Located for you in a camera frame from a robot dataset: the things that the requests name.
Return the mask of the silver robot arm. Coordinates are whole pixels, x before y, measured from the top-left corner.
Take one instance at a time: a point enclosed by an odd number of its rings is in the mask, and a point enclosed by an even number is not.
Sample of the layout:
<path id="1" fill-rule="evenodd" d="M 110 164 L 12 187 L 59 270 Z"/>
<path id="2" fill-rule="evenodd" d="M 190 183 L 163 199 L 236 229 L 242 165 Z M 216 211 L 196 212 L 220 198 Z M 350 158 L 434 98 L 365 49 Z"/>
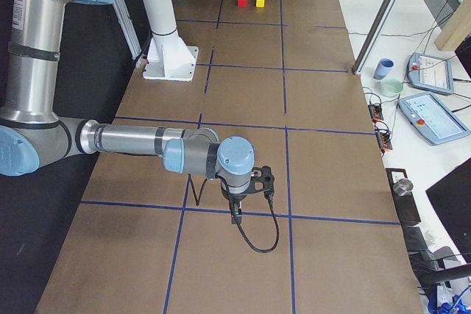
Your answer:
<path id="1" fill-rule="evenodd" d="M 7 95 L 1 108 L 1 173 L 20 176 L 76 154 L 155 155 L 166 170 L 219 179 L 232 222 L 255 192 L 255 153 L 241 137 L 220 140 L 211 129 L 101 124 L 54 113 L 65 6 L 113 0 L 14 0 Z"/>

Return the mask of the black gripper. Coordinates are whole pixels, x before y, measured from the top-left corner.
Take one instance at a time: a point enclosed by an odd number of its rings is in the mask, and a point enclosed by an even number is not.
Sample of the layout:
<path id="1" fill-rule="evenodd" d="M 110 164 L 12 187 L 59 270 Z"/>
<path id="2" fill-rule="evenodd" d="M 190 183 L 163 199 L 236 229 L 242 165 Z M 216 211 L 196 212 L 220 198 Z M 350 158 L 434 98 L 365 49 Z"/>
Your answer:
<path id="1" fill-rule="evenodd" d="M 247 193 L 233 193 L 230 190 L 230 186 L 223 180 L 220 180 L 221 192 L 226 200 L 230 201 L 230 212 L 231 212 L 231 223 L 241 224 L 242 221 L 242 209 L 241 201 L 247 197 Z"/>

